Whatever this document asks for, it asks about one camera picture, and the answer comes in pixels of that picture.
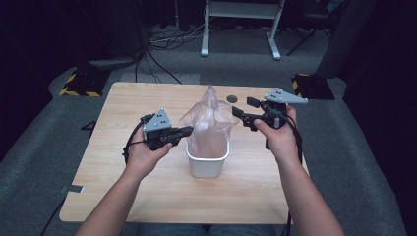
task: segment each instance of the black cable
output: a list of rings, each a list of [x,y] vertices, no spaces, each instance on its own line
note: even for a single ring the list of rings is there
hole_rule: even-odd
[[[81,9],[81,11],[83,12],[84,16],[86,17],[87,21],[89,22],[90,26],[92,27],[92,30],[95,32],[95,34],[97,35],[98,39],[100,40],[100,42],[107,48],[107,50],[109,50],[110,52],[114,53],[115,55],[118,56],[128,56],[128,57],[135,57],[137,55],[139,55],[141,53],[141,51],[139,51],[138,53],[135,54],[125,54],[123,52],[118,52],[116,50],[113,50],[112,48],[110,48],[108,46],[108,43],[106,41],[104,41],[104,39],[101,37],[101,35],[98,33],[98,30],[96,29],[96,26],[94,25],[94,23],[92,22],[91,18],[89,17],[89,15],[87,14],[86,10],[84,9],[83,5],[81,4],[80,0],[77,0],[77,3]]]
[[[66,198],[64,198],[64,199],[61,201],[61,203],[60,203],[60,204],[56,207],[56,209],[53,211],[52,215],[51,215],[51,216],[49,217],[49,219],[48,219],[48,222],[46,222],[46,225],[43,227],[43,230],[42,230],[42,232],[40,233],[40,236],[45,235],[46,229],[48,228],[49,224],[51,223],[51,221],[52,221],[53,217],[55,216],[56,212],[58,212],[59,208],[60,208],[60,207],[64,204],[65,199],[66,199]]]
[[[169,71],[167,71],[165,68],[163,68],[152,56],[152,54],[150,54],[149,50],[147,50],[148,55],[150,56],[150,58],[153,60],[154,63],[156,63],[156,65],[158,65],[160,67],[160,69],[164,70],[166,73],[168,73],[172,78],[174,78],[178,84],[182,85],[182,83],[174,76],[172,75]]]
[[[154,41],[150,40],[150,42],[151,42],[151,43],[157,43],[157,42],[166,41],[166,42],[168,42],[168,43],[172,43],[172,42],[174,42],[175,40],[177,40],[178,38],[180,38],[180,37],[183,37],[183,36],[187,35],[185,32],[183,32],[183,33],[182,33],[182,34],[180,34],[180,35],[175,35],[177,32],[178,32],[178,30],[177,30],[177,31],[175,31],[174,33],[172,33],[170,36],[166,36],[166,35],[165,35],[165,33],[164,33],[164,34],[163,34],[163,37],[158,37],[158,38],[156,38]]]
[[[138,60],[136,62],[136,66],[135,66],[135,83],[138,82],[138,67],[139,67],[139,64],[141,64],[141,60]]]
[[[135,134],[138,132],[139,128],[141,128],[141,126],[144,124],[144,121],[141,119],[141,122],[139,122],[139,124],[135,127],[135,129],[133,130],[131,136],[129,137],[128,142],[126,143],[125,147],[123,147],[123,153],[122,155],[125,156],[125,163],[128,163],[128,159],[129,159],[129,146],[132,143],[132,139],[135,136]]]
[[[157,83],[157,81],[159,81],[161,84],[163,84],[162,80],[159,78],[159,76],[157,76],[156,74],[153,73],[152,70],[152,66],[150,65],[149,61],[148,61],[148,57],[147,55],[145,55],[145,61],[147,62],[148,66],[149,66],[149,74],[145,73],[144,70],[141,68],[142,72],[144,72],[147,75],[151,75],[153,76],[153,78],[155,79],[155,82]]]
[[[127,62],[114,63],[114,64],[110,64],[110,65],[94,65],[94,64],[92,64],[92,65],[98,71],[114,71],[114,70],[119,70],[119,69],[129,67],[129,66],[137,63],[139,60],[140,60],[140,56],[134,57],[130,61],[127,61]]]
[[[300,163],[303,164],[302,138],[301,138],[300,132],[297,129],[294,119],[292,119],[292,117],[287,114],[279,114],[279,117],[284,119],[285,122],[291,127],[292,133],[294,134],[294,137],[295,137],[295,143],[297,146],[298,159],[300,160]],[[286,225],[284,225],[282,229],[281,236],[283,236],[285,233],[287,236],[291,235],[291,212],[290,211],[288,211],[287,222],[286,222]]]
[[[191,41],[195,40],[196,38],[203,36],[202,34],[199,34],[199,35],[196,35],[196,36],[192,36],[192,38],[191,38],[191,39],[189,39],[189,40],[186,40],[186,38],[191,37],[191,35],[192,35],[194,32],[195,32],[195,31],[193,31],[193,32],[191,32],[191,33],[189,33],[189,34],[185,34],[185,33],[183,33],[183,34],[178,35],[178,36],[175,36],[175,37],[168,37],[168,38],[161,38],[161,39],[157,39],[156,41],[154,41],[154,42],[152,43],[152,47],[151,47],[151,48],[152,48],[152,49],[155,49],[155,50],[174,50],[174,49],[176,49],[176,48],[178,48],[178,47],[183,46],[183,45],[184,45],[185,43],[187,43],[187,42],[191,42]],[[164,39],[167,39],[167,40],[166,40],[166,45],[165,45],[165,46],[155,45],[157,41],[163,41]],[[173,43],[178,43],[179,45],[176,45],[176,46],[173,46],[173,47],[169,47],[169,46],[171,46]]]
[[[132,3],[132,9],[133,9],[133,15],[134,15],[134,17],[135,17],[135,26],[136,26],[136,33],[138,34],[138,38],[139,38],[139,44],[140,44],[140,46],[141,46],[141,52],[145,52],[145,50],[144,50],[144,43],[142,42],[142,37],[141,37],[141,32],[140,32],[140,30],[139,30],[139,24],[138,24],[138,16],[136,15],[136,11],[135,11],[135,2],[134,2],[134,0],[132,0],[131,1],[131,3]]]
[[[144,143],[145,141],[137,141],[137,142],[133,142],[133,143],[130,143],[129,144],[129,147],[130,146],[132,146],[132,145],[137,145],[137,144],[142,144],[142,143]]]

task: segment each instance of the handheld controller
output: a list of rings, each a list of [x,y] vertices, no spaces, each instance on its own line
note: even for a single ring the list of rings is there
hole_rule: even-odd
[[[194,130],[194,128],[191,126],[186,126],[183,128],[172,128],[172,124],[169,121],[169,118],[163,108],[161,108],[155,114],[145,115],[141,118],[141,122],[135,128],[131,137],[129,138],[129,141],[123,148],[123,155],[125,156],[126,163],[129,159],[129,146],[136,144],[132,143],[132,139],[142,125],[144,125],[144,140],[138,143],[144,143],[151,150],[162,148],[168,143],[172,143],[172,145],[175,147],[180,143],[182,138],[189,137]]]
[[[249,127],[251,131],[258,131],[254,124],[256,119],[263,120],[270,127],[274,129],[281,128],[286,120],[286,103],[307,103],[307,98],[301,98],[299,96],[290,94],[283,91],[281,88],[276,88],[272,92],[268,93],[264,97],[264,101],[260,101],[253,97],[247,97],[246,103],[250,106],[260,108],[264,111],[264,114],[248,114],[243,110],[233,106],[232,114],[241,119],[244,127]],[[269,149],[268,142],[266,142],[266,149]]]

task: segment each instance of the gray carpet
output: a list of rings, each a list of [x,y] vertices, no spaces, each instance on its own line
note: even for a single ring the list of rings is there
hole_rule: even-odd
[[[291,76],[314,73],[328,39],[318,32],[287,57],[285,53],[300,37],[293,31],[284,31],[276,37],[282,58],[275,61],[265,33],[264,29],[217,31],[210,37],[207,58],[200,56],[200,38],[175,50],[151,53],[165,69],[184,78],[184,83],[280,87],[292,92]],[[148,59],[155,74],[169,78]],[[149,72],[144,60],[141,68]],[[51,83],[53,100],[0,163],[0,235],[40,234],[65,198],[59,191],[71,185],[87,147],[89,132],[81,127],[97,120],[113,83],[133,81],[135,77],[135,66],[113,71],[103,97],[58,95],[73,70],[69,68]],[[154,82],[154,78],[139,72],[139,82]],[[340,79],[328,82],[336,100],[294,105],[312,179],[347,235],[405,235],[395,196],[342,100],[345,83]],[[46,235],[71,235],[79,226],[62,222],[57,214]],[[128,223],[123,235],[135,235],[135,229],[135,224]]]

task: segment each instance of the table top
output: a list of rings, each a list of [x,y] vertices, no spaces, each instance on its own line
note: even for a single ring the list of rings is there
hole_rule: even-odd
[[[122,148],[140,117],[164,108],[173,127],[199,102],[208,86],[115,83],[104,103],[73,185],[61,209],[63,221],[84,221],[125,168]],[[246,113],[262,114],[246,97],[264,99],[273,88],[214,86],[218,100],[235,95]],[[261,132],[233,127],[230,153],[217,178],[190,173],[181,140],[141,183],[128,222],[286,223],[288,206],[278,166]]]

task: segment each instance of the black and yellow sign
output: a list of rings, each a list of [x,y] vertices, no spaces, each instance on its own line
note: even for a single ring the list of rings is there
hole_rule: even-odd
[[[81,73],[77,70],[68,78],[60,95],[102,96],[110,71]]]
[[[334,100],[326,79],[317,75],[295,74],[291,78],[297,96],[309,99]]]

